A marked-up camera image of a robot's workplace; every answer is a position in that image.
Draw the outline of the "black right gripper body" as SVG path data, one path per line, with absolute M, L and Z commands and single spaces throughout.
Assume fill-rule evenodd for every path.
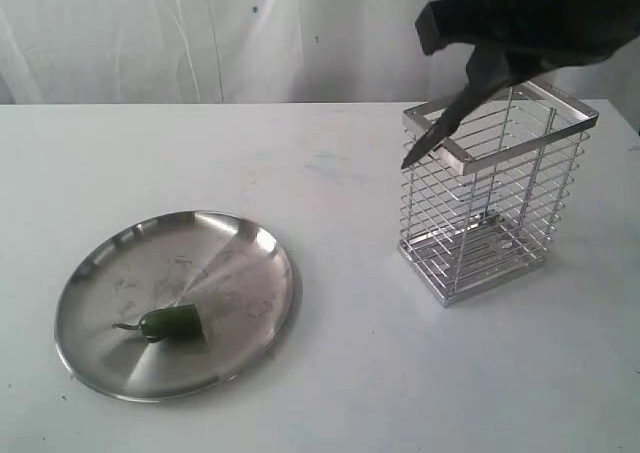
M 608 60 L 638 37 L 639 0 L 432 0 L 415 27 L 427 56 L 472 46 L 472 81 L 525 81 Z

